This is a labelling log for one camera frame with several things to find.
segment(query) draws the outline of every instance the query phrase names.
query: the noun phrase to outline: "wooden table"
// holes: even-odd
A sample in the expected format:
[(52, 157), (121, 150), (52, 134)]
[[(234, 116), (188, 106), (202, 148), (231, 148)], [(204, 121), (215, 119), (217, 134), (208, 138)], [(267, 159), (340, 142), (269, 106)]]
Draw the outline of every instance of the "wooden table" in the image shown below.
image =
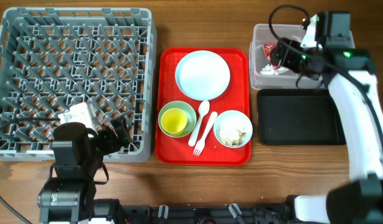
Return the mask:
[[(168, 47), (236, 47), (246, 54), (255, 24), (286, 1), (0, 1), (0, 22), (9, 7), (147, 7), (158, 30), (159, 56)], [(356, 47), (371, 50), (383, 109), (383, 1), (290, 1), (311, 14), (349, 10)], [(302, 15), (279, 12), (275, 23), (300, 24)], [(251, 91), (253, 124), (257, 125), (256, 91)], [(110, 181), (97, 186), (96, 198), (118, 198), (123, 205), (225, 205), (281, 202), (290, 194), (325, 194), (348, 181), (348, 152), (341, 147), (268, 147), (255, 134), (250, 161), (242, 167), (167, 166), (152, 155), (140, 164), (107, 164)], [(30, 221), (37, 223), (37, 195), (51, 162), (0, 162), (0, 194)], [(103, 172), (96, 179), (103, 180)], [(0, 223), (20, 223), (0, 204)]]

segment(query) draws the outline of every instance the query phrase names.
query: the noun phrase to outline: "yellow cup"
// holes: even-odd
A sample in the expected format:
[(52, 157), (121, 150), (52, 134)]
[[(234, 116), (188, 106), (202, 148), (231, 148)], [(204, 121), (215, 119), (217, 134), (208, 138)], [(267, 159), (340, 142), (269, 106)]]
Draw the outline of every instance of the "yellow cup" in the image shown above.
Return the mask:
[(162, 115), (162, 128), (172, 136), (179, 136), (183, 133), (187, 124), (187, 115), (180, 109), (172, 108)]

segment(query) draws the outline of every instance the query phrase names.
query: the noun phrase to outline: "white fork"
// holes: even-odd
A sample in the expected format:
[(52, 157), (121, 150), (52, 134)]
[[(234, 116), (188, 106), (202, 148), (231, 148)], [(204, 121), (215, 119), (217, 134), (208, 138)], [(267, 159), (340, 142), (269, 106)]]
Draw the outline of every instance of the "white fork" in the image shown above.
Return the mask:
[(214, 111), (210, 114), (208, 123), (206, 124), (204, 134), (202, 135), (201, 139), (197, 142), (196, 147), (194, 148), (194, 152), (192, 153), (193, 155), (199, 156), (202, 150), (204, 150), (206, 136), (208, 135), (210, 129), (213, 127), (216, 118), (217, 118), (217, 112)]

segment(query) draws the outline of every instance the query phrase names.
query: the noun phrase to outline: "white spoon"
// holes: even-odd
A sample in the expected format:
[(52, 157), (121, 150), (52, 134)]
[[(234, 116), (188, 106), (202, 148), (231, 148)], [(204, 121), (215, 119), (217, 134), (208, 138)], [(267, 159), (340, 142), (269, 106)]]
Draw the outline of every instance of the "white spoon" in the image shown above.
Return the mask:
[(199, 105), (198, 112), (199, 112), (199, 118), (198, 118), (196, 127), (194, 128), (194, 130), (192, 130), (192, 133), (191, 133), (191, 136), (189, 139), (189, 146), (195, 146), (196, 145), (198, 133), (199, 133), (199, 128), (201, 127), (202, 119), (209, 112), (209, 101), (207, 101), (207, 100), (203, 101)]

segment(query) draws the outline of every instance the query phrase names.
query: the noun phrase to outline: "dish rack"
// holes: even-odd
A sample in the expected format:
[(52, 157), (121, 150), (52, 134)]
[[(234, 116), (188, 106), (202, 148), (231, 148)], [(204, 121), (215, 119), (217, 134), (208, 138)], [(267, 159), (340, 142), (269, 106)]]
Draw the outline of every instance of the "dish rack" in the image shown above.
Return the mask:
[[(90, 102), (96, 130), (124, 116), (132, 143), (105, 162), (142, 162), (151, 152), (156, 28), (143, 8), (10, 8), (0, 26), (0, 125), (57, 118)], [(54, 159), (58, 122), (0, 131), (0, 160)]]

